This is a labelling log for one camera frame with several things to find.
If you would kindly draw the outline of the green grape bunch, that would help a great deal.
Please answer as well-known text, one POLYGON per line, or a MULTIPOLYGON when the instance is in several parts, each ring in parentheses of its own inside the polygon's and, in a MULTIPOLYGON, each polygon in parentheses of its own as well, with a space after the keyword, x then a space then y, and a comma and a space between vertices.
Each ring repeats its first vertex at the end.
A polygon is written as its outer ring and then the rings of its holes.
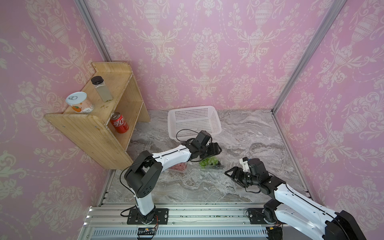
POLYGON ((217 157, 209 157, 209 158, 206 158, 206 159, 200 161, 199 165, 201 168, 214 167, 214 166, 219 166, 220 161, 218 160, 217 157))

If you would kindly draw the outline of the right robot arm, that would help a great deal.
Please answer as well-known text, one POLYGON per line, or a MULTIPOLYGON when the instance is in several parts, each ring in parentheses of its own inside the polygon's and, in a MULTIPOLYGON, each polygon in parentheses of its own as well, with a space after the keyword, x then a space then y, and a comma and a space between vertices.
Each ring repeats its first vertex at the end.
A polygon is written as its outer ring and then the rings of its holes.
POLYGON ((225 171, 237 185, 257 186, 271 198, 264 205, 267 222, 287 224, 312 240, 364 240, 355 218, 347 211, 336 212, 294 190, 286 181, 269 173, 260 159, 240 159, 240 167, 225 171))

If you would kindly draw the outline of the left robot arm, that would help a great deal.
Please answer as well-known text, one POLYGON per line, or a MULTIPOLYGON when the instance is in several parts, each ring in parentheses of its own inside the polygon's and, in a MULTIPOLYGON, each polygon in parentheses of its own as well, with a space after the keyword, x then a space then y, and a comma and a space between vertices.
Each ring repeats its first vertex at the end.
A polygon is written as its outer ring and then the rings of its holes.
POLYGON ((161 153, 141 152, 132 165, 122 172, 126 188, 134 195, 139 221, 152 224, 156 219, 152 191, 162 172, 177 164, 200 162, 221 152, 222 148, 213 142, 212 136, 206 131, 200 131, 195 138, 161 153))

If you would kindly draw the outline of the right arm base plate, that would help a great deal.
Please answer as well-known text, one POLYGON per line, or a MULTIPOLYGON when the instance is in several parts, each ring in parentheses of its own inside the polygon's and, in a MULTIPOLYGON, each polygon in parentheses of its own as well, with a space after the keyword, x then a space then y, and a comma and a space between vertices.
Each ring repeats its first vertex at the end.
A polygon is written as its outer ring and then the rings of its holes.
POLYGON ((285 224, 277 220, 268 220, 264 214, 264 209, 260 208, 248 208, 245 215, 249 219, 251 225, 273 225, 279 227, 285 224))

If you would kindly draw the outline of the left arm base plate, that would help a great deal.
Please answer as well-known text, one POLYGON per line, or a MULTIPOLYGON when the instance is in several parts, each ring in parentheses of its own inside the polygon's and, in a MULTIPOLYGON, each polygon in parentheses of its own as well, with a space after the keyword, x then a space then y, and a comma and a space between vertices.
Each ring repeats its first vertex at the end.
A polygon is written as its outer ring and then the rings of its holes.
POLYGON ((148 215, 144 216, 134 207, 127 216, 128 225, 167 225, 169 217, 169 209, 154 208, 148 215))

